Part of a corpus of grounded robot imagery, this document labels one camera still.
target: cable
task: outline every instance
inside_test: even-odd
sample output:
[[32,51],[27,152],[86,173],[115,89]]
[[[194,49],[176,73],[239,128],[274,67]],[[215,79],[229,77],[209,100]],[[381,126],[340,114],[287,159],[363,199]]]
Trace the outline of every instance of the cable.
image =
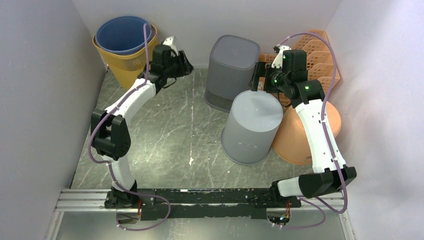
[[312,224],[312,225],[307,225],[307,226],[282,226],[283,229],[310,229],[310,228],[315,228],[315,227],[323,224],[326,221],[327,216],[326,216],[326,213],[324,212],[324,210],[322,208],[320,208],[319,206],[315,205],[314,203],[312,203],[308,200],[305,200],[301,197],[299,198],[299,200],[317,208],[322,213],[322,220],[318,223],[315,223],[315,224]]
[[[146,30],[147,25],[148,24],[145,23],[144,26],[143,26],[143,33],[144,33],[144,39],[145,40],[147,39],[147,30]],[[122,104],[131,96],[131,94],[133,94],[135,91],[138,91],[139,88],[141,88],[141,87],[143,87],[143,86],[145,86],[147,84],[147,81],[148,80],[146,78],[149,76],[149,48],[148,48],[148,44],[147,43],[145,44],[145,55],[146,55],[146,73],[145,73],[144,82],[141,83],[140,85],[136,86],[135,88],[131,89],[127,94],[125,94],[123,96],[123,98],[121,99],[121,101],[119,101],[118,104],[110,112],[108,112],[106,114],[106,116],[104,116],[101,119],[101,121],[97,124],[97,126],[95,126],[95,128],[94,128],[94,130],[93,130],[93,132],[92,132],[92,134],[90,136],[90,139],[88,141],[88,156],[96,164],[107,164],[107,167],[109,169],[110,176],[112,177],[113,182],[116,184],[116,186],[118,186],[118,188],[122,189],[124,192],[127,192],[129,194],[133,194],[133,195],[138,195],[140,197],[149,197],[149,198],[162,199],[168,205],[168,212],[167,212],[165,218],[163,218],[162,220],[160,220],[158,223],[156,223],[156,224],[154,224],[152,226],[146,227],[146,228],[139,228],[139,229],[137,229],[137,228],[126,228],[126,227],[123,227],[121,224],[119,224],[118,215],[116,215],[116,224],[117,224],[117,227],[120,228],[120,229],[126,230],[126,231],[133,231],[133,232],[146,231],[146,230],[155,228],[155,227],[161,225],[163,222],[165,222],[165,220],[168,219],[168,217],[171,214],[171,203],[168,201],[168,199],[164,198],[163,196],[159,196],[159,195],[156,195],[156,194],[147,194],[147,193],[142,193],[142,192],[130,191],[130,190],[126,189],[125,187],[123,187],[117,181],[117,178],[115,177],[114,171],[112,169],[112,163],[111,163],[111,161],[108,161],[108,160],[101,160],[101,161],[96,160],[94,158],[94,156],[93,156],[91,146],[93,145],[93,141],[94,141],[94,138],[95,138],[97,132],[99,131],[99,129],[103,125],[103,123],[105,123],[105,121],[109,118],[109,116],[112,115],[114,112],[116,112],[119,109],[119,107],[122,106]]]
[[337,169],[338,177],[340,178],[341,187],[342,187],[342,191],[343,191],[343,201],[344,201],[343,208],[340,211],[338,211],[338,210],[334,209],[333,207],[331,207],[329,204],[327,204],[320,197],[317,197],[316,199],[318,199],[320,202],[322,202],[326,207],[331,209],[333,212],[335,212],[337,214],[342,214],[346,211],[346,209],[348,209],[348,191],[346,190],[345,179],[343,178],[342,170],[340,169],[339,162],[337,161],[336,153],[334,152],[333,144],[330,140],[330,136],[329,136],[329,133],[327,131],[326,123],[324,122],[327,101],[330,97],[330,93],[331,93],[331,90],[333,89],[334,82],[335,82],[335,79],[336,79],[336,71],[337,71],[336,55],[334,54],[333,48],[330,46],[330,44],[323,37],[321,37],[318,34],[312,33],[312,32],[300,32],[300,33],[293,34],[291,36],[288,36],[286,39],[284,39],[280,44],[282,45],[287,40],[289,40],[293,37],[299,36],[299,35],[310,35],[310,36],[313,36],[313,37],[321,40],[330,50],[331,57],[332,57],[333,71],[332,71],[331,83],[330,83],[330,87],[328,88],[327,93],[325,94],[324,100],[322,101],[321,122],[322,122],[322,129],[324,130],[324,134],[325,134],[325,139],[327,140],[328,147],[330,148],[331,157],[333,158],[335,168]]
[[137,217],[142,217],[142,201],[140,199],[138,200]]

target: dark gray trash bin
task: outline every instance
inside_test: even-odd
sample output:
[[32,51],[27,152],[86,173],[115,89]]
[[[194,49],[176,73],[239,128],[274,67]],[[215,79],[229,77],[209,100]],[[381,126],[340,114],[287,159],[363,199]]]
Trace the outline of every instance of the dark gray trash bin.
[[224,35],[216,41],[209,56],[204,100],[212,108],[229,113],[233,100],[249,89],[259,45],[251,40]]

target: yellow basket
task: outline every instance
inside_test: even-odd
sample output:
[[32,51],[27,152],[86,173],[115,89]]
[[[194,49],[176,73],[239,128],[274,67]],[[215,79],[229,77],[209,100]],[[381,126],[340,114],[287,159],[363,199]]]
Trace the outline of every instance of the yellow basket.
[[[149,61],[152,60],[153,49],[158,45],[158,31],[156,27],[151,25],[154,31],[153,38],[147,43]],[[146,47],[131,55],[118,55],[101,49],[93,36],[92,42],[103,57],[104,61],[109,65],[113,75],[115,75],[119,84],[126,90],[134,84],[137,76],[143,72],[146,65]]]

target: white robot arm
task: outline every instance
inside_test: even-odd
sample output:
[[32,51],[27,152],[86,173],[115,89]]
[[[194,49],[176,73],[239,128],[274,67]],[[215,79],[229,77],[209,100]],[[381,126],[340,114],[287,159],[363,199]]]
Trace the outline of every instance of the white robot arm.
[[281,197],[305,196],[318,197],[339,192],[342,183],[334,160],[341,169],[344,182],[349,184],[356,178],[354,167],[347,167],[342,157],[330,124],[327,112],[321,113],[325,97],[318,80],[308,80],[307,55],[303,50],[291,50],[288,46],[274,47],[278,53],[273,63],[258,62],[255,67],[253,86],[259,77],[265,77],[263,90],[268,93],[284,93],[296,110],[306,132],[312,153],[313,173],[273,182]]
[[[91,132],[93,133],[95,127],[107,113],[119,106],[122,99],[132,92],[103,123],[92,142],[92,147],[96,149],[103,160],[111,164],[116,181],[126,190],[137,191],[137,182],[131,173],[127,156],[131,145],[128,132],[131,119],[149,99],[153,98],[162,88],[170,86],[168,79],[176,80],[178,77],[189,75],[193,69],[184,51],[177,51],[176,38],[168,37],[162,44],[154,48],[148,76],[145,76],[146,71],[141,73],[131,88],[118,101],[107,107],[106,110],[96,109],[91,115]],[[136,195],[127,193],[115,182],[112,183],[111,189],[114,199],[106,200],[106,208],[128,208],[137,202]]]

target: white panel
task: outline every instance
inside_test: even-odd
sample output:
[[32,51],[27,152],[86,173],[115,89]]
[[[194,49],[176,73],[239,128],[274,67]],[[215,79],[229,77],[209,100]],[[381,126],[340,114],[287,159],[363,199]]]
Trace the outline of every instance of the white panel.
[[[314,173],[324,173],[325,169],[329,169],[330,171],[337,169],[334,162],[332,162],[333,157],[321,123],[322,106],[323,101],[321,101],[321,99],[316,99],[309,101],[308,104],[301,103],[295,108],[296,113],[302,121],[303,128],[305,129],[307,142],[309,143],[310,152],[312,154],[312,169]],[[331,141],[334,155],[338,159],[338,165],[342,169],[346,162],[340,154],[331,130],[329,119],[327,117],[327,108],[325,109],[324,114],[328,137]]]
[[299,177],[284,179],[278,183],[279,194],[283,197],[302,196],[302,191],[299,186]]
[[[130,89],[126,91],[116,102],[114,102],[111,106],[106,108],[106,111],[109,113],[112,111],[121,101],[127,96],[128,92],[133,89],[136,89],[138,86],[144,84],[146,80],[144,78],[138,78],[132,84]],[[113,115],[118,116],[121,115],[125,118],[126,125],[129,126],[131,124],[131,119],[133,119],[134,115],[143,107],[143,105],[151,98],[156,95],[156,86],[155,84],[147,81],[145,85],[140,87],[138,90],[133,92],[126,100],[123,102],[121,107],[116,110]]]
[[344,0],[327,28],[357,239],[424,239],[424,4]]
[[105,68],[71,0],[0,1],[0,239],[44,239]]
[[325,29],[341,0],[73,0],[90,33],[107,20],[135,15],[154,24],[164,37],[176,36],[195,66],[207,66],[209,53],[226,34],[250,39],[263,53],[285,37]]

